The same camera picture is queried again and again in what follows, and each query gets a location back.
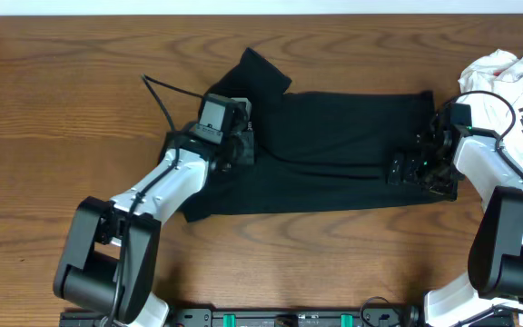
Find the black polo shirt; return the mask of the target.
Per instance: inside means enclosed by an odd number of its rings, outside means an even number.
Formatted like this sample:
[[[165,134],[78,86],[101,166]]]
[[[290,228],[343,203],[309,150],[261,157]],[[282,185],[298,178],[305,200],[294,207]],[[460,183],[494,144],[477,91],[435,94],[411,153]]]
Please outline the black polo shirt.
[[[252,103],[255,163],[209,175],[185,201],[189,222],[211,215],[311,213],[436,203],[413,183],[387,182],[395,154],[417,151],[435,114],[416,94],[292,94],[291,79],[253,49],[210,91]]]

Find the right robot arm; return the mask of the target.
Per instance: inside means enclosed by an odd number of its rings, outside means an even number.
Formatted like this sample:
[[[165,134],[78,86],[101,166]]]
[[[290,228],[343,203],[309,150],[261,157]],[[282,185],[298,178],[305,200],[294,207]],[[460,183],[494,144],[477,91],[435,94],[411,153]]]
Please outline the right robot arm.
[[[403,326],[510,326],[523,316],[523,168],[494,131],[440,125],[396,151],[388,182],[412,184],[452,200],[468,178],[485,204],[467,270],[428,292],[422,308],[405,309]]]

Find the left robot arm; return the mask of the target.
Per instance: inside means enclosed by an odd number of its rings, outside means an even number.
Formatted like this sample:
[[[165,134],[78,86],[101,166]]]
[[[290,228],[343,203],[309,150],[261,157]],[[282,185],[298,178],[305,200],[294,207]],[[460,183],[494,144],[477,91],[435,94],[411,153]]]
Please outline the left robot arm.
[[[152,291],[161,229],[209,173],[254,162],[250,124],[227,133],[190,122],[165,136],[158,165],[108,201],[75,210],[53,292],[97,312],[101,326],[163,326],[168,304]]]

